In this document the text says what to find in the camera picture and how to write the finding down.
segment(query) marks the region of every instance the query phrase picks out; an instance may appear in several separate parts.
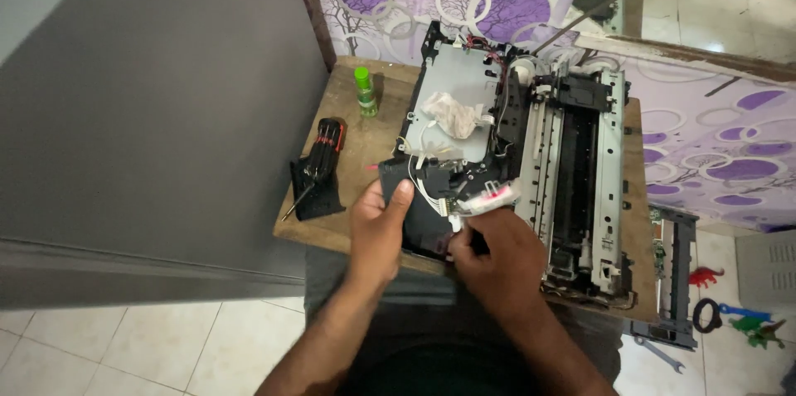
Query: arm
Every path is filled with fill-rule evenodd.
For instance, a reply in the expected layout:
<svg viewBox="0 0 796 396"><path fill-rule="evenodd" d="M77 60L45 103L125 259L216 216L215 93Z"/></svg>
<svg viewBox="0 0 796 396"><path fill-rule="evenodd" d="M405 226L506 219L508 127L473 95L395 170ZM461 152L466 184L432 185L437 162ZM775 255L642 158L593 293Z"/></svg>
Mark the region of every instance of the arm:
<svg viewBox="0 0 796 396"><path fill-rule="evenodd" d="M266 377L255 396L333 394L351 367L379 298L400 267L401 228L414 187L404 180L384 204L371 183L351 207L351 261L340 289Z"/></svg>
<svg viewBox="0 0 796 396"><path fill-rule="evenodd" d="M548 391L564 396L616 395L538 291L547 253L533 230L508 209L468 218L467 224L451 240L456 269ZM472 229L483 234L490 254L474 255Z"/></svg>

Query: disassembled printer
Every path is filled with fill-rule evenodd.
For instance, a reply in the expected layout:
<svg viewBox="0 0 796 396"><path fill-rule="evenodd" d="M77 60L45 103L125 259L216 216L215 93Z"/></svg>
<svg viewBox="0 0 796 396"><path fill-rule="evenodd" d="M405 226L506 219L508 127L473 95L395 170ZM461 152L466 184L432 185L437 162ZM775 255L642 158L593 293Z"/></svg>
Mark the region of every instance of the disassembled printer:
<svg viewBox="0 0 796 396"><path fill-rule="evenodd" d="M404 178L416 185L403 248L444 260L462 218L511 205L548 249L544 291L631 307L619 236L624 73L576 73L516 46L450 39L439 22L421 52L393 158L379 164L385 199ZM447 135L421 110L437 92L483 112L482 124L466 138Z"/></svg>

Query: red toy dinosaur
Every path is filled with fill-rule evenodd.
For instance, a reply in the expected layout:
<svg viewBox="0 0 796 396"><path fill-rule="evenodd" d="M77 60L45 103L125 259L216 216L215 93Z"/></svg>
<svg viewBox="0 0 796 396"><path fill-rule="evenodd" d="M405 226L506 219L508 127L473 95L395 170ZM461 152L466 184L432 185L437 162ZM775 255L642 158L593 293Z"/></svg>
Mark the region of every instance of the red toy dinosaur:
<svg viewBox="0 0 796 396"><path fill-rule="evenodd" d="M702 284L704 284L704 287L707 289L709 280L715 284L719 282L716 280L716 277L722 276L724 276L724 269L717 272L707 267L697 267L696 270L689 275L689 284L696 284L697 287L702 287Z"/></svg>

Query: cloth rag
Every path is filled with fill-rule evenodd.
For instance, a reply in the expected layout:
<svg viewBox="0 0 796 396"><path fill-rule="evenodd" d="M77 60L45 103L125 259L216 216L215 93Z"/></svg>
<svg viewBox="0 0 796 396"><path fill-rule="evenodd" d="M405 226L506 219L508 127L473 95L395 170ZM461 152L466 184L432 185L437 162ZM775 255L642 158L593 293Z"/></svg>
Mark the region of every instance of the cloth rag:
<svg viewBox="0 0 796 396"><path fill-rule="evenodd" d="M435 92L423 102L420 109L429 116L434 116L434 120L447 135L458 139L470 136L476 126L490 125L494 121L492 116L481 115L482 104L476 107L461 105L446 92Z"/></svg>

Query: hand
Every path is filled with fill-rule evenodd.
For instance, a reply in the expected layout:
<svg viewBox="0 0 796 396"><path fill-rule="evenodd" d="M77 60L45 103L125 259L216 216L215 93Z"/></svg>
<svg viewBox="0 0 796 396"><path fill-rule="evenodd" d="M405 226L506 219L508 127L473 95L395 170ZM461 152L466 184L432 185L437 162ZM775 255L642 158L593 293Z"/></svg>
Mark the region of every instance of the hand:
<svg viewBox="0 0 796 396"><path fill-rule="evenodd" d="M490 254L475 256L473 229L484 236ZM544 301L539 292L547 252L533 229L509 209L466 218L448 246L467 289L502 325L522 323Z"/></svg>
<svg viewBox="0 0 796 396"><path fill-rule="evenodd" d="M403 218L415 187L403 180L384 203L381 181L368 185L351 207L351 263L346 279L365 289L380 291L398 274L403 241Z"/></svg>

